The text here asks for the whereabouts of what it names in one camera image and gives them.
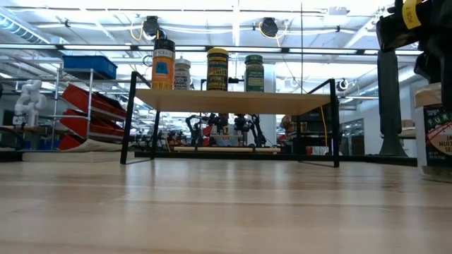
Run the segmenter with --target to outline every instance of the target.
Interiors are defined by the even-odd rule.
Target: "ceiling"
[[[149,44],[142,37],[140,24],[146,16],[158,16],[167,37],[176,45],[213,45],[241,47],[277,47],[276,40],[261,35],[258,24],[264,17],[275,18],[279,27],[281,47],[317,47],[378,49],[375,22],[386,15],[393,1],[61,1],[61,0],[3,0],[0,15],[12,16],[24,26],[47,38],[52,43],[69,44]],[[24,39],[6,30],[0,30],[2,42],[24,43]],[[44,51],[15,50],[14,54],[55,71],[61,59]],[[110,59],[130,59],[135,64],[119,64],[119,78],[129,78],[136,68],[148,74],[141,65],[146,52],[65,52],[67,54],[102,54]],[[206,73],[206,53],[178,53],[192,62],[191,75],[200,80]],[[244,73],[242,59],[246,54],[236,54],[230,62],[230,76]],[[329,79],[346,78],[363,87],[374,83],[375,56],[263,54],[267,64],[275,64],[277,90],[295,92],[287,88],[287,79],[293,76],[303,80],[304,87],[315,87]],[[400,67],[414,63],[415,57],[399,57]],[[35,75],[42,71],[30,68],[8,57],[0,58],[0,70],[9,75],[25,75],[27,70]]]

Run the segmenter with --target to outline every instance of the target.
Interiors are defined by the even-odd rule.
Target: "white bottle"
[[[189,60],[176,59],[175,72],[174,72],[174,89],[175,90],[190,90],[190,67],[191,62]]]

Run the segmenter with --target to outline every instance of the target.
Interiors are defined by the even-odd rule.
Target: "blue bin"
[[[94,79],[116,79],[116,66],[105,56],[63,56],[65,69],[93,69]],[[67,73],[81,79],[89,79],[90,74],[79,71],[67,71]]]

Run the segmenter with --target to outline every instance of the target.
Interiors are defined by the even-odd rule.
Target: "orange can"
[[[152,89],[174,89],[175,49],[175,43],[171,40],[158,39],[155,41]]]

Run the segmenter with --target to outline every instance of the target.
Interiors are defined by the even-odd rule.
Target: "white robot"
[[[28,80],[22,86],[22,93],[14,106],[14,126],[21,128],[25,124],[27,126],[37,125],[38,110],[44,109],[47,105],[46,97],[40,94],[41,86],[41,80]]]

